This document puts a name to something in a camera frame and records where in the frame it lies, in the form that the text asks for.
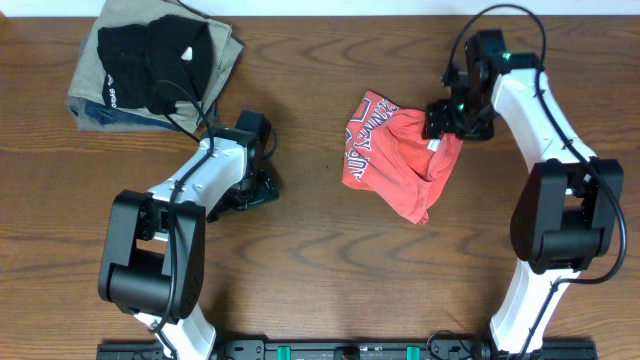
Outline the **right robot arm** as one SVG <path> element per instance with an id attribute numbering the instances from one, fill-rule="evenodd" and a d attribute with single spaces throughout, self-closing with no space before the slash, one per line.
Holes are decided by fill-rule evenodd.
<path id="1" fill-rule="evenodd" d="M 595 359 L 591 340 L 543 334 L 562 294 L 583 283 L 581 272 L 608 251 L 613 231 L 625 229 L 623 169 L 573 131 L 540 56 L 508 51 L 499 30 L 476 32 L 465 56 L 465 69 L 447 66 L 442 82 L 450 96 L 428 106 L 423 134 L 484 141 L 496 117 L 505 121 L 528 169 L 510 220 L 517 264 L 481 339 L 431 337 L 427 348 L 434 359 Z"/>

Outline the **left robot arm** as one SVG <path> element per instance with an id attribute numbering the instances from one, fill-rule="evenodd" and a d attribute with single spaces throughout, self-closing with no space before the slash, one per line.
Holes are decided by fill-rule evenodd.
<path id="1" fill-rule="evenodd" d="M 114 199 L 98 292 L 134 316 L 153 343 L 102 344 L 99 359 L 213 359 L 217 333 L 198 299 L 204 283 L 205 228 L 228 211 L 278 198 L 262 167 L 271 123 L 243 111 L 235 126 L 214 125 L 196 153 L 146 192 Z"/>

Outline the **red printed t-shirt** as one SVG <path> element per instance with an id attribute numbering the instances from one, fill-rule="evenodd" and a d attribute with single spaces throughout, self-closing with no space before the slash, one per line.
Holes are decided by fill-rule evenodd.
<path id="1" fill-rule="evenodd" d="M 426 138 L 426 125 L 425 112 L 366 92 L 346 125 L 342 183 L 374 192 L 401 217 L 426 224 L 463 149 L 453 134 Z"/>

